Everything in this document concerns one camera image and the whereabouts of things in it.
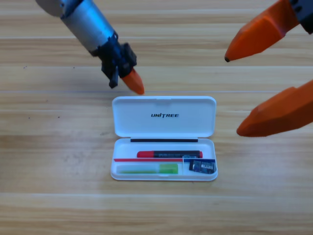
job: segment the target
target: silver metal cylinder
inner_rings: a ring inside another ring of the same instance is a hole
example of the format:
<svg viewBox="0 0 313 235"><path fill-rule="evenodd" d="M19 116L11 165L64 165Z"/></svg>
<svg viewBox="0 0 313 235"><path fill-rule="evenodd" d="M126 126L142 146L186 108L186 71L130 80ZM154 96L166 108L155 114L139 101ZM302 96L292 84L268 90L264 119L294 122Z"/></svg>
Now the silver metal cylinder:
<svg viewBox="0 0 313 235"><path fill-rule="evenodd" d="M61 20L89 52L97 50L114 35L114 29L92 0L84 0Z"/></svg>

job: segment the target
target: wooden table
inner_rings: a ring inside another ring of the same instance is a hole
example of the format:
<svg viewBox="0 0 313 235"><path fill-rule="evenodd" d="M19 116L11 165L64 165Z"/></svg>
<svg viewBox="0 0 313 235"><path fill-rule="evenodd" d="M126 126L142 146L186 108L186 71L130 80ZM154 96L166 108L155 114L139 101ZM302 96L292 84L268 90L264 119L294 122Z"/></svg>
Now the wooden table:
<svg viewBox="0 0 313 235"><path fill-rule="evenodd" d="M299 26L264 53L226 63L240 27L274 0L96 0L138 56L146 95L217 101L219 176L210 183L110 176L113 90L59 19L0 1L1 235L311 235L313 127L268 138L236 129L277 92L313 78Z"/></svg>

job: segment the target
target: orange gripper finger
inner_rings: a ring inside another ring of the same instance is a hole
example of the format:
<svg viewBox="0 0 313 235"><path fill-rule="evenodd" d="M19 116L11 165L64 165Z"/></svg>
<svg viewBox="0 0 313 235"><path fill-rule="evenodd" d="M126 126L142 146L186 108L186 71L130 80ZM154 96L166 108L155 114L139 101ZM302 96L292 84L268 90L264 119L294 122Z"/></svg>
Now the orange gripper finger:
<svg viewBox="0 0 313 235"><path fill-rule="evenodd" d="M139 74L133 69L126 77L123 77L122 80L128 86L130 90L136 92L137 94L144 94L145 89Z"/></svg>
<svg viewBox="0 0 313 235"><path fill-rule="evenodd" d="M240 29L225 54L227 62L261 53L299 25L289 0L279 0Z"/></svg>
<svg viewBox="0 0 313 235"><path fill-rule="evenodd" d="M313 80L290 87L254 108L237 134L265 137L301 128L313 122Z"/></svg>

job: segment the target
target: green glue stick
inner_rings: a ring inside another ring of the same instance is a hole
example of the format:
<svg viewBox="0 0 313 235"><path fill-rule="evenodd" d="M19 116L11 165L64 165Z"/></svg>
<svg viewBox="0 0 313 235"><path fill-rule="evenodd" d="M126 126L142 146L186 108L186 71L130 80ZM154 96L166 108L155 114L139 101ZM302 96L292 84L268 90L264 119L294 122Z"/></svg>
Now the green glue stick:
<svg viewBox="0 0 313 235"><path fill-rule="evenodd" d="M125 164L118 165L119 174L178 174L178 164Z"/></svg>

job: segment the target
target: red highlighter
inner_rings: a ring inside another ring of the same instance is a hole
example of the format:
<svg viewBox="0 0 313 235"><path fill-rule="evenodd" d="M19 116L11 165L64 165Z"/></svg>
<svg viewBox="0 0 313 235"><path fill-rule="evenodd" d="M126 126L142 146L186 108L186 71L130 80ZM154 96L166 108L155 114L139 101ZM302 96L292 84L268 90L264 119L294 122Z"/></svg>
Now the red highlighter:
<svg viewBox="0 0 313 235"><path fill-rule="evenodd" d="M138 158L203 158L201 151L140 151Z"/></svg>

